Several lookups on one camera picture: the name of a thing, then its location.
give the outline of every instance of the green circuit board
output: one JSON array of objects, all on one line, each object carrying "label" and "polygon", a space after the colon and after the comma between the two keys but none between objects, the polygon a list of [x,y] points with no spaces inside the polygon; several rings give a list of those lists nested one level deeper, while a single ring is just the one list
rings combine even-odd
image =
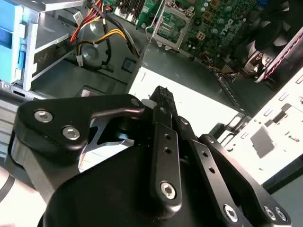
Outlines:
[{"label": "green circuit board", "polygon": [[[161,0],[146,0],[138,18],[138,28],[149,26],[154,17],[157,22],[161,9],[157,15],[156,12],[160,3]],[[183,9],[195,8],[180,49],[199,58],[207,52],[216,65],[224,65],[223,60],[232,50],[231,43],[249,13],[260,10],[257,0],[177,0],[176,3]],[[177,31],[184,23],[181,18],[165,21],[166,25],[161,25],[157,34],[175,43],[179,37]]]}]

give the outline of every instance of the capacitor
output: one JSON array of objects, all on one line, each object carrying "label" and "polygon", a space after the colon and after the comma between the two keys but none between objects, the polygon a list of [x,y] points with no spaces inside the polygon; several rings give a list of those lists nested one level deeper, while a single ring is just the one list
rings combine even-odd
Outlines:
[{"label": "capacitor", "polygon": [[225,11],[226,11],[226,12],[231,12],[231,11],[232,11],[232,7],[231,7],[231,6],[226,7],[226,8],[225,8]]},{"label": "capacitor", "polygon": [[142,28],[142,29],[145,29],[145,28],[146,28],[146,23],[142,23],[142,24],[141,24],[141,28]]},{"label": "capacitor", "polygon": [[218,19],[218,23],[219,23],[219,24],[224,24],[224,22],[225,22],[225,21],[224,21],[223,18],[219,18],[219,19]]},{"label": "capacitor", "polygon": [[218,29],[216,29],[216,28],[213,28],[213,29],[212,29],[212,33],[213,33],[213,34],[217,34],[218,32],[219,32]]}]

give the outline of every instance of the metal frame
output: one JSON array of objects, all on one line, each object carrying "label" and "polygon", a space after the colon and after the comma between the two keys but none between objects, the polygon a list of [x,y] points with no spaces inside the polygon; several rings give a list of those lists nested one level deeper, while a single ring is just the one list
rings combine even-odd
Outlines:
[{"label": "metal frame", "polygon": [[36,71],[33,69],[36,49],[38,24],[29,23],[27,33],[27,51],[23,74],[23,90],[29,91],[32,83],[32,75]]}]

